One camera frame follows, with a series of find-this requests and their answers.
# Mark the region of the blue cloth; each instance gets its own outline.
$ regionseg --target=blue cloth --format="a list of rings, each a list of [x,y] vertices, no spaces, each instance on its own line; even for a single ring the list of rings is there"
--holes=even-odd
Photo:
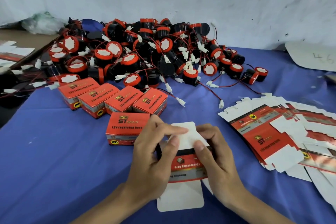
[[[283,52],[236,49],[247,63],[269,70],[264,82],[252,85],[254,90],[289,101],[313,101],[336,112],[336,88],[318,78],[323,71],[298,67]],[[201,77],[203,83],[210,79],[204,74]],[[218,126],[250,192],[296,223],[336,223],[332,206],[311,182],[267,171],[258,163],[243,140],[217,115],[219,100],[211,92],[200,85],[168,82],[175,96],[186,101],[186,107],[168,97],[162,120]],[[222,75],[216,84],[233,82]],[[225,107],[242,97],[260,96],[240,84],[213,90]],[[67,223],[124,182],[133,147],[108,145],[105,131],[109,117],[95,120],[82,109],[71,111],[58,90],[36,90],[0,130],[0,223]],[[204,186],[203,194],[202,209],[160,213],[156,201],[152,201],[124,223],[246,223]]]
[[[83,19],[82,29],[89,32],[103,31],[104,25],[93,19]]]

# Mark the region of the product box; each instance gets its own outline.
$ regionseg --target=product box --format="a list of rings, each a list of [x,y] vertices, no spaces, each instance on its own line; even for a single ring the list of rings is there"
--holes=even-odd
[[[117,87],[109,83],[104,83],[98,88],[78,96],[78,100],[82,108],[97,119],[106,113],[104,101],[117,92],[119,92]]]
[[[83,80],[78,80],[73,83],[61,86],[58,89],[63,95],[65,103],[71,108],[71,110],[75,110],[81,107],[78,96],[98,87],[99,83],[91,77],[88,77]]]
[[[111,112],[131,112],[132,105],[143,95],[143,93],[131,86],[126,86],[105,101],[107,113]]]
[[[175,158],[171,164],[171,173],[168,183],[187,182],[201,180],[208,177],[207,172],[197,158],[194,142],[201,140],[204,145],[211,151],[208,142],[196,131],[194,122],[175,123],[172,126],[179,126],[189,129],[186,134],[178,135],[180,145]],[[168,141],[161,141],[156,147],[157,158],[160,159],[162,151]]]
[[[108,143],[133,145],[148,120],[148,113],[113,112],[106,129]]]
[[[160,115],[167,106],[167,98],[162,91],[149,89],[133,104],[133,111]]]

